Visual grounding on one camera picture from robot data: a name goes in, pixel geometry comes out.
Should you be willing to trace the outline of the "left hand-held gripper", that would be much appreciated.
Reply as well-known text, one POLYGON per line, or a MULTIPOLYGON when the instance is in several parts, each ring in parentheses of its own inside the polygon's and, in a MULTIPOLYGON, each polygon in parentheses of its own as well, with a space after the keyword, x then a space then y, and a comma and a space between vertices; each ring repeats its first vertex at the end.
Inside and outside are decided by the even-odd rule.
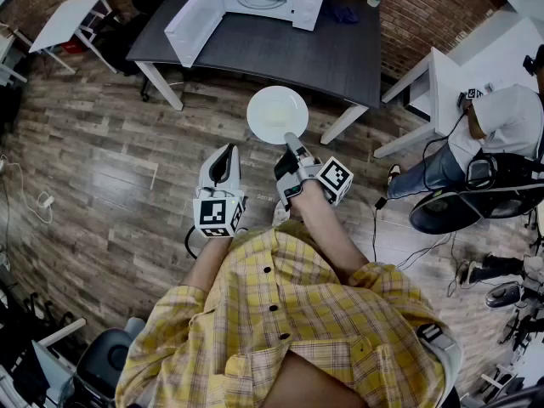
POLYGON ((246 210, 238 148, 227 144, 202 164, 193 200, 195 229, 208 238, 234 237, 246 210))

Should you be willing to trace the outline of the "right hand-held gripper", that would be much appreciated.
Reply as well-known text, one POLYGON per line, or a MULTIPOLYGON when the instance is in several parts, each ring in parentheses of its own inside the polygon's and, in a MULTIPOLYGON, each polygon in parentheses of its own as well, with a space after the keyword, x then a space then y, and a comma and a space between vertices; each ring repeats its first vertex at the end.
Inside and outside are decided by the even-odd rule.
POLYGON ((295 133, 285 133, 284 139, 288 150, 274 168, 276 189, 284 209, 290 210, 291 199, 300 195, 303 183, 310 180, 317 181, 326 200, 337 206, 348 192, 354 174, 333 156, 325 163, 312 156, 295 133))

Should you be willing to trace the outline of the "white round plate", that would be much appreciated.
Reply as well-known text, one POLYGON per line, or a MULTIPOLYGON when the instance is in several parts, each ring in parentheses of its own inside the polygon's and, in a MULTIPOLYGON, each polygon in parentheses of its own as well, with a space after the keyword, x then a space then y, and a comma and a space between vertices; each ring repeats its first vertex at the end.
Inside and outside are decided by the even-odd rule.
POLYGON ((308 126, 309 110, 294 90, 269 86, 250 99, 246 118, 252 133, 265 143, 284 145, 285 134, 300 137, 308 126))

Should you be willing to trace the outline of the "white microwave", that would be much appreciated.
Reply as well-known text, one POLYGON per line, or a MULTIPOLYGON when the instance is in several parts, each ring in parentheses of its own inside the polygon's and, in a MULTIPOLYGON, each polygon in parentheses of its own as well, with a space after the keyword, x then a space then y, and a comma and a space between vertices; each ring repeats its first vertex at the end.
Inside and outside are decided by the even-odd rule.
POLYGON ((190 68, 227 13, 263 16, 312 31, 323 0, 188 0, 165 28, 182 66, 190 68))

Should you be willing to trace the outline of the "person's right forearm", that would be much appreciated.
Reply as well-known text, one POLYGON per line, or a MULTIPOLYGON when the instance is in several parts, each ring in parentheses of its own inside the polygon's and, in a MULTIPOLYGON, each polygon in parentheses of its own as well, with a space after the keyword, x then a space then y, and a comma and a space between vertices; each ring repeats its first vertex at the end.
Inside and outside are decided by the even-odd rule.
POLYGON ((332 205, 325 198, 320 182, 313 179, 304 181, 302 192, 291 198, 290 202, 328 259, 337 278, 343 284, 348 284, 349 278, 368 264, 369 260, 339 222, 332 205))

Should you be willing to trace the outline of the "person's left forearm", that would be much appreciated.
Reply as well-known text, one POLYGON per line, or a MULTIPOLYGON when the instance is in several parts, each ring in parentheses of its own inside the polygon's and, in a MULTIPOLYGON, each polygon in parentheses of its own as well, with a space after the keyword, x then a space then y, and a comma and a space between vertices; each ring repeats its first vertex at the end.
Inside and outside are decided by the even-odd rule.
POLYGON ((182 281, 183 286, 193 286, 209 292, 222 263, 229 253, 232 237, 209 239, 201 250, 193 267, 182 281))

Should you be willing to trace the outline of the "person's white shoe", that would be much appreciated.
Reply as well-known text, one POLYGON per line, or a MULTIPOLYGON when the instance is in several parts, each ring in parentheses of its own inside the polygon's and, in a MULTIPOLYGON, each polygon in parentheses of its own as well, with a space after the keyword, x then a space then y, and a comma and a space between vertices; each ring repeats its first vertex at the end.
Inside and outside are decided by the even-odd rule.
POLYGON ((286 207, 282 201, 278 201, 275 205, 273 220, 272 220, 272 226, 280 226, 281 224, 285 223, 286 221, 291 219, 291 208, 286 207))

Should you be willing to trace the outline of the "dark grey table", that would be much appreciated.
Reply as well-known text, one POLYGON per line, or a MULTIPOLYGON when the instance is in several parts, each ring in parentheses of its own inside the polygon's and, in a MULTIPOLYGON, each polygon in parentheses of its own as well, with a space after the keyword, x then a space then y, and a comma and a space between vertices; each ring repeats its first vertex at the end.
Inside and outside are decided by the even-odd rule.
MULTIPOLYGON (((188 0, 164 0, 127 54, 176 110, 183 104, 157 70, 179 59, 164 32, 188 0)), ((355 24, 320 15, 313 31, 249 14, 227 14, 195 60, 200 67, 265 77, 313 89, 350 102, 350 107, 322 135, 330 143, 370 108, 379 108, 381 32, 378 8, 366 0, 326 0, 347 7, 355 24)))

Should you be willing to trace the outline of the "blue cloth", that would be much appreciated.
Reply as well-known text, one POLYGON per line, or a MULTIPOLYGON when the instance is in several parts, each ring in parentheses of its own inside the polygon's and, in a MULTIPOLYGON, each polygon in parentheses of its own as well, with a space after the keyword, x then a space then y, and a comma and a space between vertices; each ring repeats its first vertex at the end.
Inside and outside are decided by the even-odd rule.
POLYGON ((338 24, 354 25, 360 21, 358 15, 350 7, 343 6, 332 0, 325 0, 322 3, 320 13, 338 24))

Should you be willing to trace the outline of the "yellow plaid shirt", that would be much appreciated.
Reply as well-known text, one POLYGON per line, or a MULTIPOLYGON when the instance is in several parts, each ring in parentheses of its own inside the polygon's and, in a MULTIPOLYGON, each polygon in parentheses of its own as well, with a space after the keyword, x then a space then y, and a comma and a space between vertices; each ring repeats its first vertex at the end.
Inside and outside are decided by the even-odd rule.
POLYGON ((258 408, 288 351, 369 408, 437 408, 462 350, 393 265, 343 284, 293 222, 237 239, 209 292, 176 286, 132 343, 116 408, 258 408))

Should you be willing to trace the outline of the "large white desk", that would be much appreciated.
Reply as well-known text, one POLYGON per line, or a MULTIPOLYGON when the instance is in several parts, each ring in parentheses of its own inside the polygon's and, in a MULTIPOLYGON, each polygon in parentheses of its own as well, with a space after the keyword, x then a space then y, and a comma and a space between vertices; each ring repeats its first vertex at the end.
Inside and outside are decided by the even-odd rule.
POLYGON ((460 116, 456 102, 470 88, 494 89, 519 84, 536 88, 536 79, 523 68, 544 43, 544 20, 499 10, 461 40, 448 54, 432 48, 383 96, 388 103, 417 78, 428 75, 429 122, 374 151, 383 158, 435 134, 445 136, 460 116))

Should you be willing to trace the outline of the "black swivel chair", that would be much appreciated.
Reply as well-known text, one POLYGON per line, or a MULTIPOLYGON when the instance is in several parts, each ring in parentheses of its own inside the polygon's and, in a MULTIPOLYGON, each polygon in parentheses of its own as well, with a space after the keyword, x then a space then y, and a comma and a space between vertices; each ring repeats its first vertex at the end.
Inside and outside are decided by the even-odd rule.
POLYGON ((445 235, 481 219, 514 218, 544 201, 544 183, 488 190, 437 190, 410 213, 411 226, 429 235, 445 235))

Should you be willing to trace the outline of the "grey office chair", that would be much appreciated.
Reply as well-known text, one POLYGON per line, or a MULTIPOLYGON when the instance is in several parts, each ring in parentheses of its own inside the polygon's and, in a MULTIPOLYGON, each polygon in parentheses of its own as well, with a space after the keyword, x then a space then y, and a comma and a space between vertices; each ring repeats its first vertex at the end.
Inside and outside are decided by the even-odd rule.
POLYGON ((128 350, 144 327, 144 320, 131 317, 124 329, 107 329, 90 343, 76 367, 70 408, 115 408, 128 350))

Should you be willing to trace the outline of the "small white table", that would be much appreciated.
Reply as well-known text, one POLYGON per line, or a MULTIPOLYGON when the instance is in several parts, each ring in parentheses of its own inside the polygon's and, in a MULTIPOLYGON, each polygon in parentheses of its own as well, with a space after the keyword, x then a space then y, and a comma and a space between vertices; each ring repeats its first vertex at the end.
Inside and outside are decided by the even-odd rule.
POLYGON ((90 31, 83 26, 83 21, 90 15, 103 19, 111 13, 111 6, 107 0, 67 0, 64 1, 49 18, 48 22, 39 32, 36 40, 31 45, 29 52, 37 53, 44 51, 53 59, 57 60, 71 74, 76 71, 66 64, 60 57, 53 54, 50 49, 54 46, 68 42, 73 36, 79 38, 82 43, 91 49, 99 59, 114 73, 117 70, 110 65, 101 52, 92 44, 83 31, 90 31))

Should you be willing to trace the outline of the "person's leg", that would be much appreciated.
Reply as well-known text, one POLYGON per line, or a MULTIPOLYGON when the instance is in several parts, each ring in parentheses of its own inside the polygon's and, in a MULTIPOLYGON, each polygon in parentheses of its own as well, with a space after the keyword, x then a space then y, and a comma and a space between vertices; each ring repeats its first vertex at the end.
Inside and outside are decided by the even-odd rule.
POLYGON ((260 408, 368 408, 352 389, 288 351, 260 408))

